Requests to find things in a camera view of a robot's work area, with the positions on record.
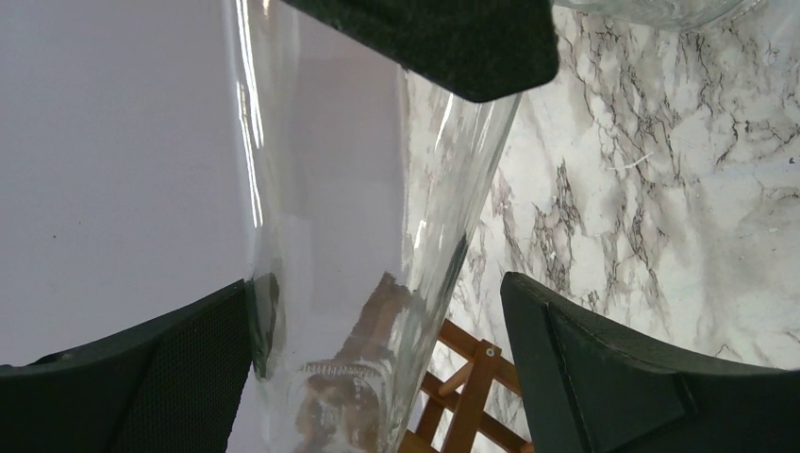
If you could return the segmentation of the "clear glass bottle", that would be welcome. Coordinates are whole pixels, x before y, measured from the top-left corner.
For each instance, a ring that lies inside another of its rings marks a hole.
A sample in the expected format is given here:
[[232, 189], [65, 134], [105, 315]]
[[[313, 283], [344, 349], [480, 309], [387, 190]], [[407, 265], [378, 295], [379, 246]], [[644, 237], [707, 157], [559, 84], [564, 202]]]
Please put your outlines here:
[[519, 106], [224, 4], [262, 452], [394, 452]]

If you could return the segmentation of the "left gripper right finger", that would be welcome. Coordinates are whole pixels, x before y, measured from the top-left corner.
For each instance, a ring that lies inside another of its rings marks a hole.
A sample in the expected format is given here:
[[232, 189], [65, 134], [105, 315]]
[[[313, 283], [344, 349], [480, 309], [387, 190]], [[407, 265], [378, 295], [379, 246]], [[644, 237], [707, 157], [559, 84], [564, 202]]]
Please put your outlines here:
[[799, 375], [659, 341], [521, 273], [501, 299], [538, 452], [795, 452]]

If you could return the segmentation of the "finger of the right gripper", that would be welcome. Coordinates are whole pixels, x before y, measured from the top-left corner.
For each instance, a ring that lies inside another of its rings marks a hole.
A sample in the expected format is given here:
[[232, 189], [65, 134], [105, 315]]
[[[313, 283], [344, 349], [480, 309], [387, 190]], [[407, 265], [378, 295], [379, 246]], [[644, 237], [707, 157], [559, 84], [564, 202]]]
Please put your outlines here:
[[558, 73], [552, 5], [529, 0], [295, 0], [292, 7], [473, 103]]

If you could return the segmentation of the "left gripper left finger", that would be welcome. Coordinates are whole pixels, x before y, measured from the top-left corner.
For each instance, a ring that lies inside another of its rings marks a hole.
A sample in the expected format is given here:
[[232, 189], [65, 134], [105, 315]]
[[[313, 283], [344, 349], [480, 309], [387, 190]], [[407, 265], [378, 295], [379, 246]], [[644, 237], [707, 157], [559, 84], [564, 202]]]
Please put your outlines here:
[[1, 369], [5, 452], [223, 452], [251, 364], [231, 284], [106, 338]]

